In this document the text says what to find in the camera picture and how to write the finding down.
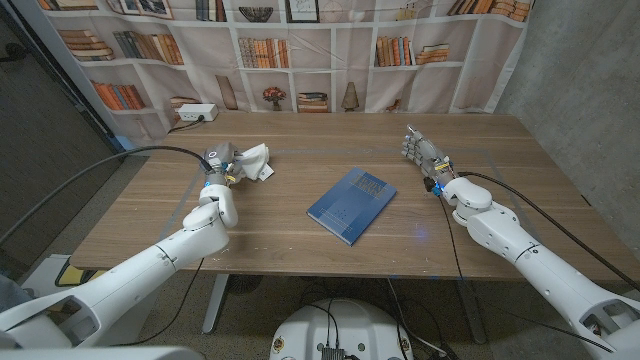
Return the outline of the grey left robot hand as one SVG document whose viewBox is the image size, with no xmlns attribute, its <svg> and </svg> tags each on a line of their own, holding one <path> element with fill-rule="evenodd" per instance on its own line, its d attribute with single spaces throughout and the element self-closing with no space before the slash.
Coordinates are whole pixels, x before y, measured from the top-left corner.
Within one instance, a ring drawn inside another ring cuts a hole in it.
<svg viewBox="0 0 640 360">
<path fill-rule="evenodd" d="M 205 171 L 205 185 L 235 184 L 242 178 L 243 155 L 230 142 L 210 146 L 204 151 L 204 160 L 211 167 Z"/>
</svg>

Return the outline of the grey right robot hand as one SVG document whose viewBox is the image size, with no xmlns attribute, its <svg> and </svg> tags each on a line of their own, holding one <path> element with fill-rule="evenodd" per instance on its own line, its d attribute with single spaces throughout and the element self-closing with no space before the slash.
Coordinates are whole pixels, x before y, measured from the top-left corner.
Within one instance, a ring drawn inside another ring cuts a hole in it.
<svg viewBox="0 0 640 360">
<path fill-rule="evenodd" d="M 424 176 L 436 185 L 446 186 L 457 177 L 450 158 L 413 125 L 408 124 L 401 154 L 413 161 Z"/>
</svg>

